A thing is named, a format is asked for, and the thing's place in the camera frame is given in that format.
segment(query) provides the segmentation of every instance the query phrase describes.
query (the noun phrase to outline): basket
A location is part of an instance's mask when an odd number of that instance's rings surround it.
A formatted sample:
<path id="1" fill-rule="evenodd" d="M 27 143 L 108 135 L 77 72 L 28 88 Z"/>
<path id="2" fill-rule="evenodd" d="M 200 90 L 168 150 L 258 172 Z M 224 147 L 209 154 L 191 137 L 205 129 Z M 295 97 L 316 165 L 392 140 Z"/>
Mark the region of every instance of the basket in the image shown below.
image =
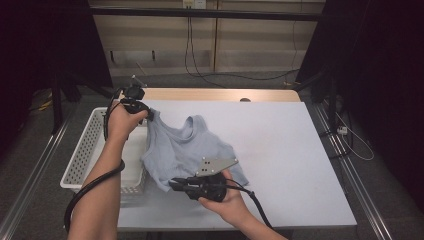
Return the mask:
<path id="1" fill-rule="evenodd" d="M 102 152 L 105 140 L 103 137 L 103 116 L 106 108 L 96 108 L 84 128 L 77 147 L 63 174 L 60 186 L 75 193 L 90 173 Z M 143 193 L 146 180 L 146 169 L 141 155 L 146 151 L 147 124 L 136 127 L 125 143 L 122 159 L 125 169 L 121 172 L 121 201 L 130 200 L 132 197 Z"/>

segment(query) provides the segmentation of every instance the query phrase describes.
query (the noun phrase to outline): floor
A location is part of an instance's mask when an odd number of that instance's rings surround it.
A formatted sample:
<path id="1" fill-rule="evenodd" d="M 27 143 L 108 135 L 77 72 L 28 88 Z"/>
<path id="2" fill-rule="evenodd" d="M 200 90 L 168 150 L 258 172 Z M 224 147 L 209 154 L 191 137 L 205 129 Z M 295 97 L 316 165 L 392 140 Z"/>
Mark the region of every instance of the floor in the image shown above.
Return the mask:
<path id="1" fill-rule="evenodd" d="M 250 77 L 266 78 L 280 73 L 244 74 Z M 284 78 L 269 81 L 251 81 L 230 76 L 209 78 L 210 81 L 225 85 L 228 88 L 262 89 L 285 88 L 290 79 L 293 79 L 293 76 L 289 76 L 287 81 Z M 114 80 L 116 86 L 123 82 L 122 79 Z M 189 77 L 185 74 L 148 76 L 143 77 L 142 80 L 149 87 L 215 87 L 202 79 Z M 63 229 L 63 213 L 72 193 L 69 190 L 62 189 L 59 182 L 92 109 L 107 104 L 107 99 L 100 97 L 93 91 L 85 87 L 81 87 L 80 90 L 83 95 L 80 103 L 76 106 L 75 115 L 69 122 L 61 144 L 52 155 L 48 166 L 45 167 L 44 174 L 40 176 L 34 192 L 27 196 L 31 200 L 30 203 L 24 208 L 21 216 L 16 216 L 20 221 L 18 221 L 16 228 L 10 229 L 9 233 L 13 233 L 13 237 L 10 239 L 66 239 L 66 232 Z M 35 94 L 33 108 L 40 105 L 47 96 L 48 90 Z M 316 112 L 316 105 L 310 101 L 308 91 L 300 92 L 300 97 L 310 112 L 317 132 L 323 132 L 324 129 Z M 63 101 L 62 104 L 65 115 L 71 112 L 74 107 L 67 101 Z M 32 110 L 12 147 L 0 162 L 0 220 L 3 223 L 16 202 L 20 190 L 25 186 L 28 176 L 43 154 L 43 149 L 49 142 L 52 114 L 51 107 L 44 111 Z M 354 119 L 352 126 L 359 136 L 366 139 L 366 135 L 361 132 L 360 126 L 355 123 Z M 322 142 L 328 155 L 334 156 L 335 153 L 329 139 L 323 137 Z M 354 150 L 359 155 L 367 156 L 369 154 L 368 149 L 358 140 L 355 140 L 354 146 Z M 349 157 L 387 224 L 391 239 L 424 239 L 424 215 L 417 209 L 405 189 L 387 170 L 384 159 L 379 156 L 378 151 L 374 149 L 374 152 L 375 158 L 372 161 L 364 161 L 354 154 L 350 154 Z M 337 158 L 330 161 L 339 177 L 340 184 L 345 189 L 346 197 L 358 225 L 340 229 L 295 229 L 291 239 L 379 239 L 348 180 L 348 176 L 341 168 L 341 162 Z M 151 233 L 148 236 L 146 233 L 119 233 L 119 239 L 148 239 L 147 237 L 157 237 L 157 234 Z M 239 232 L 168 232 L 161 234 L 161 239 L 245 239 L 245 237 Z"/>

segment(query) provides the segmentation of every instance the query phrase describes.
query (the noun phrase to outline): white table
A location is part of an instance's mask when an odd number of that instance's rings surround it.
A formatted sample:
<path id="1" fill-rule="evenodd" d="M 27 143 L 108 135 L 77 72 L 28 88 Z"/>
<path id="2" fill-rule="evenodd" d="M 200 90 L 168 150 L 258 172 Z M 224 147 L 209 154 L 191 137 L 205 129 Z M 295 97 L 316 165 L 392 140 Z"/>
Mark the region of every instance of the white table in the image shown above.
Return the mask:
<path id="1" fill-rule="evenodd" d="M 276 228 L 356 225 L 334 170 L 302 102 L 161 101 L 145 103 L 180 128 L 202 115 L 210 131 L 233 146 L 251 190 Z M 248 208 L 261 219 L 253 201 Z M 121 207 L 120 231 L 230 230 L 217 214 L 167 193 L 148 179 L 144 196 Z"/>

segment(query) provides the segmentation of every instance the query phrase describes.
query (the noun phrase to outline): gray tank top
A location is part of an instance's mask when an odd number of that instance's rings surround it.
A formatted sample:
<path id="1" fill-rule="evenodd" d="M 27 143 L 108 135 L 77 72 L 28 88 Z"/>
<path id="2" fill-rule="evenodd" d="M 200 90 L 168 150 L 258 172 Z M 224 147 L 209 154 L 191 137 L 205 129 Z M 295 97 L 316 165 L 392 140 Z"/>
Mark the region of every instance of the gray tank top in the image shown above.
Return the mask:
<path id="1" fill-rule="evenodd" d="M 210 132 L 202 116 L 190 116 L 180 129 L 167 126 L 154 113 L 153 121 L 147 122 L 147 151 L 141 157 L 144 166 L 163 191 L 170 189 L 168 181 L 174 177 L 192 177 L 203 157 L 236 158 L 233 147 Z M 246 185 L 240 163 L 230 168 L 235 181 Z"/>

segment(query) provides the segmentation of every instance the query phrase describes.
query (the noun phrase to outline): hand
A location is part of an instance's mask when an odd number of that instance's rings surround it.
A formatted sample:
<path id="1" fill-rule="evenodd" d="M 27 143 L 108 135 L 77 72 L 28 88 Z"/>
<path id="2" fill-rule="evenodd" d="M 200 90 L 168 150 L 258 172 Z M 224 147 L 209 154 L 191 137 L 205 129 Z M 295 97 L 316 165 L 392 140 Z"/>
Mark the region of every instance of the hand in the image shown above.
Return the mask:
<path id="1" fill-rule="evenodd" d="M 138 122 L 148 115 L 146 110 L 130 114 L 122 104 L 116 101 L 112 104 L 111 109 L 113 111 L 109 117 L 108 136 L 112 139 L 126 140 L 134 128 L 137 127 Z"/>
<path id="2" fill-rule="evenodd" d="M 222 174 L 226 179 L 232 179 L 228 169 L 222 171 Z M 236 186 L 232 181 L 227 181 L 227 184 Z M 211 201 L 203 197 L 199 198 L 199 202 L 205 208 L 218 213 L 224 221 L 236 228 L 238 228 L 243 221 L 253 217 L 238 190 L 227 189 L 227 194 L 222 202 Z"/>

